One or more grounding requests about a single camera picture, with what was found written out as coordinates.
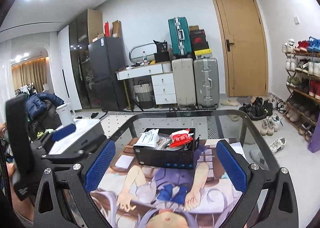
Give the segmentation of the person's left hand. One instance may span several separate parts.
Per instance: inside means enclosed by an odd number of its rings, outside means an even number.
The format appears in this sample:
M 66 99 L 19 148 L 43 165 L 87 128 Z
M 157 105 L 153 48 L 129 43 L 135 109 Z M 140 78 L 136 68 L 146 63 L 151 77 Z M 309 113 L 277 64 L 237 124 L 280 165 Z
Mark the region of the person's left hand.
M 33 224 L 34 221 L 34 205 L 30 198 L 24 199 L 20 201 L 17 194 L 15 193 L 13 184 L 12 184 L 12 176 L 15 173 L 15 165 L 14 163 L 7 163 L 7 171 L 10 181 L 10 189 L 11 189 L 11 198 L 12 205 L 14 210 L 19 216 L 23 217 L 23 220 L 27 220 L 27 222 Z

